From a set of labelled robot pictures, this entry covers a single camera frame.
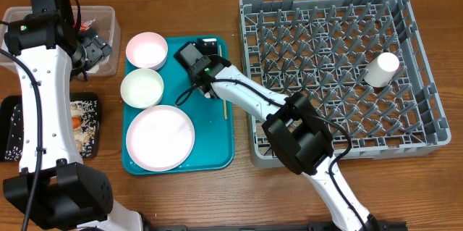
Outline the wooden chopstick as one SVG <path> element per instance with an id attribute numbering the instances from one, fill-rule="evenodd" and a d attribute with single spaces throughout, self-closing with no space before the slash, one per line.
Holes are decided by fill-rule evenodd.
<path id="1" fill-rule="evenodd" d="M 219 55 L 220 57 L 223 57 L 221 45 L 218 46 L 218 55 Z M 225 100 L 223 100 L 223 105 L 224 105 L 224 119 L 225 119 L 225 120 L 228 120 L 227 103 L 226 103 Z"/>

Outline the red snack wrapper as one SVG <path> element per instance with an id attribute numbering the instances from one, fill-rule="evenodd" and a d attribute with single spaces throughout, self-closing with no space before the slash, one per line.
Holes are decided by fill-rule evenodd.
<path id="1" fill-rule="evenodd" d="M 86 31 L 86 30 L 90 29 L 94 22 L 95 22 L 95 19 L 82 21 L 80 23 L 80 31 Z"/>

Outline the pink bowl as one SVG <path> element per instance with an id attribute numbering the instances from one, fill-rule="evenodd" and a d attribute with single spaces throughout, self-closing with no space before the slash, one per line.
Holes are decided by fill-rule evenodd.
<path id="1" fill-rule="evenodd" d="M 126 58 L 137 68 L 159 70 L 166 63 L 168 54 L 166 39 L 154 32 L 139 33 L 126 47 Z"/>

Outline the large pink plate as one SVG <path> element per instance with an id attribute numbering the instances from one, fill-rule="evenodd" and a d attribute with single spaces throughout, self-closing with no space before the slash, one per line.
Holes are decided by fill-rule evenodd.
<path id="1" fill-rule="evenodd" d="M 195 128 L 174 106 L 157 105 L 140 112 L 126 134 L 126 149 L 136 165 L 150 172 L 179 166 L 192 152 Z"/>

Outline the white cup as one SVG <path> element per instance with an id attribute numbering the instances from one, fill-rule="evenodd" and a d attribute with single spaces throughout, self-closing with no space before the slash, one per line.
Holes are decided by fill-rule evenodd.
<path id="1" fill-rule="evenodd" d="M 399 58 L 395 54 L 384 52 L 367 65 L 368 73 L 364 80 L 374 88 L 382 88 L 389 83 L 398 68 Z"/>

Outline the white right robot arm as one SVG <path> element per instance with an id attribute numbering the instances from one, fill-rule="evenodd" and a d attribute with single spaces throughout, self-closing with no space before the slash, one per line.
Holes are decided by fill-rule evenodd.
<path id="1" fill-rule="evenodd" d="M 217 47 L 210 41 L 187 42 L 174 58 L 185 69 L 191 83 L 175 101 L 177 106 L 194 90 L 208 98 L 239 106 L 260 121 L 279 161 L 311 182 L 337 228 L 379 230 L 378 220 L 359 202 L 339 169 L 338 162 L 348 150 L 335 155 L 330 129 L 337 129 L 351 144 L 352 139 L 342 126 L 320 116 L 303 94 L 287 96 L 249 79 L 229 60 L 219 56 Z"/>

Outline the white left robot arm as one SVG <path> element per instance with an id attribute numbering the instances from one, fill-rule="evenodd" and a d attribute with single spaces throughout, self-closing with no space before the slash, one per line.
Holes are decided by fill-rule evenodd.
<path id="1" fill-rule="evenodd" d="M 113 196 L 107 176 L 84 165 L 75 143 L 69 83 L 111 53 L 81 31 L 78 0 L 30 0 L 32 12 L 7 24 L 1 53 L 17 67 L 24 140 L 19 174 L 4 197 L 24 223 L 45 230 L 149 230 L 145 217 Z"/>

